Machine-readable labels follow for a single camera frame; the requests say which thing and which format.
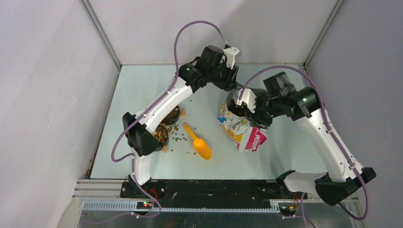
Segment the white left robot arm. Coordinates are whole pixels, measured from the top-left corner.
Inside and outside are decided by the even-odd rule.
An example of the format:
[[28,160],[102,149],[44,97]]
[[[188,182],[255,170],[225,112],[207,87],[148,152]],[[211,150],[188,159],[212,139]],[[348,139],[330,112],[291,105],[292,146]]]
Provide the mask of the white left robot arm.
[[161,146],[152,133],[180,102],[208,83],[224,91],[234,89],[239,69],[235,62],[240,55],[236,47],[205,47],[201,56],[177,69],[166,91],[136,114],[125,114],[125,135],[134,153],[131,177],[136,182],[132,192],[137,197],[144,198],[150,192],[151,154]]

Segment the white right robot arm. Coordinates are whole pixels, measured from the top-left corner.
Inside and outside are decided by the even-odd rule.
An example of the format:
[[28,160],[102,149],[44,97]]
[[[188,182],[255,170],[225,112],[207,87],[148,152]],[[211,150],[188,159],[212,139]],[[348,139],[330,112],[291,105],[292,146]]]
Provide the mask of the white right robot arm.
[[371,167],[364,167],[346,148],[333,128],[319,93],[312,87],[297,90],[285,72],[263,81],[265,92],[243,87],[235,96],[245,117],[253,124],[268,128],[273,118],[287,116],[309,136],[323,160],[326,172],[300,173],[294,170],[280,175],[277,194],[284,199],[295,192],[316,194],[335,206],[376,177]]

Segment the cat food bag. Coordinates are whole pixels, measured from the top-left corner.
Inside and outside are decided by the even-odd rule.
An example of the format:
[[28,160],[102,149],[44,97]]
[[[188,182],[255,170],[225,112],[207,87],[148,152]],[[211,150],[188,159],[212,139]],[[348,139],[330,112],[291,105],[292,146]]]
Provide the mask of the cat food bag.
[[245,117],[229,111],[232,96],[241,88],[242,85],[238,83],[235,89],[226,94],[218,109],[217,120],[239,152],[255,152],[267,141],[268,130],[252,126]]

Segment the yellow plastic food scoop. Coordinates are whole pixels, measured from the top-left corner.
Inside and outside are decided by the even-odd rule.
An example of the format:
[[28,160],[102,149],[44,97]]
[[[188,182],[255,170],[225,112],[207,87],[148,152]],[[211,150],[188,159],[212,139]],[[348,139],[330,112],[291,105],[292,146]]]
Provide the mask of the yellow plastic food scoop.
[[205,160],[212,158],[212,151],[209,145],[201,138],[197,137],[188,124],[184,125],[186,132],[189,134],[193,141],[194,150]]

